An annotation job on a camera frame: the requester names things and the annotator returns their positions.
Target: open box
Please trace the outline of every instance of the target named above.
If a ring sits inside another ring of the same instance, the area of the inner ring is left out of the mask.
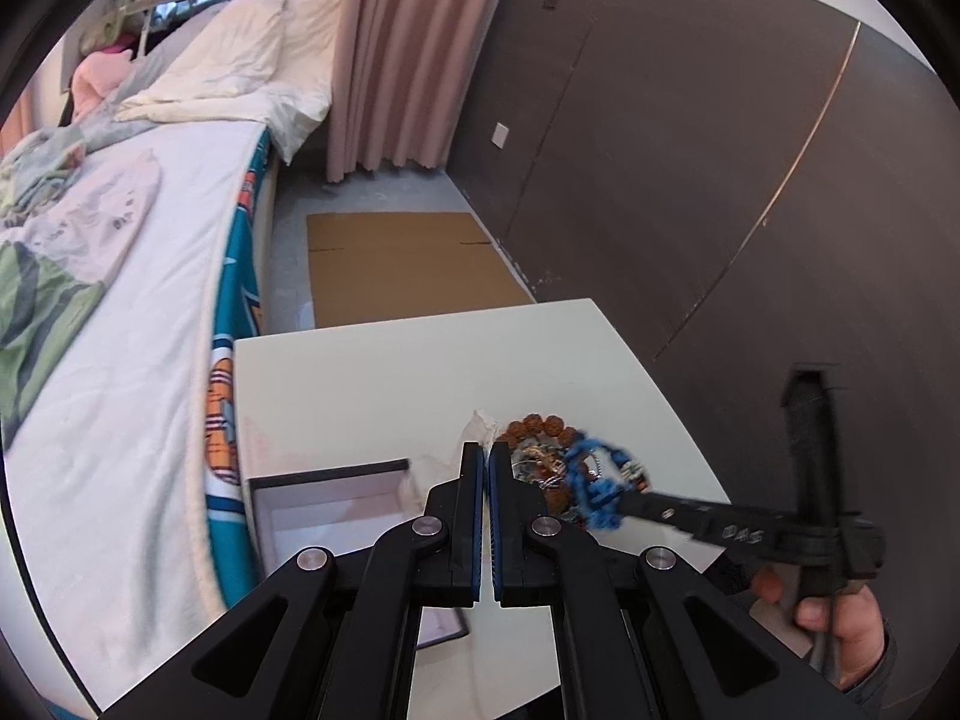
[[[253,531],[263,576],[305,547],[346,555],[373,546],[424,513],[406,460],[250,480]],[[459,608],[425,608],[418,648],[467,635]]]

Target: beaded bracelet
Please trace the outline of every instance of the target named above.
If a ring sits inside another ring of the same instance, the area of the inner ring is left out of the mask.
[[[618,528],[621,517],[616,513],[616,502],[623,490],[649,488],[646,470],[626,451],[589,439],[582,431],[565,425],[557,415],[544,419],[538,413],[530,413],[522,421],[511,422],[496,440],[506,442],[515,453],[515,469],[534,467],[533,473],[521,471],[520,476],[544,491],[550,514],[587,528]],[[597,450],[610,456],[621,482],[601,478],[599,465],[596,472],[587,467],[587,457],[595,458],[593,453]]]

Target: gray floor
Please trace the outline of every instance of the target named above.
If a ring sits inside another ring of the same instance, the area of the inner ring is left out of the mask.
[[[354,173],[339,184],[326,184],[316,173],[281,169],[267,292],[269,332],[291,333],[314,327],[307,269],[307,216],[382,211],[470,212],[470,207],[440,170]]]

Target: human hand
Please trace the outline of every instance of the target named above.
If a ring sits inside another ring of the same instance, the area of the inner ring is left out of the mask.
[[[769,566],[763,567],[751,582],[755,596],[775,604],[784,595],[784,583]],[[797,605],[794,619],[808,631],[827,630],[826,598],[805,598]],[[846,690],[877,667],[883,656],[885,636],[883,617],[870,587],[858,593],[838,595],[833,618],[833,633],[840,640],[840,683]]]

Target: light switch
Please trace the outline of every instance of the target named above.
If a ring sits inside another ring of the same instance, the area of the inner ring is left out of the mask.
[[[504,143],[507,142],[507,136],[510,134],[510,127],[506,127],[500,122],[496,123],[496,127],[493,127],[493,146],[497,148],[503,148]]]

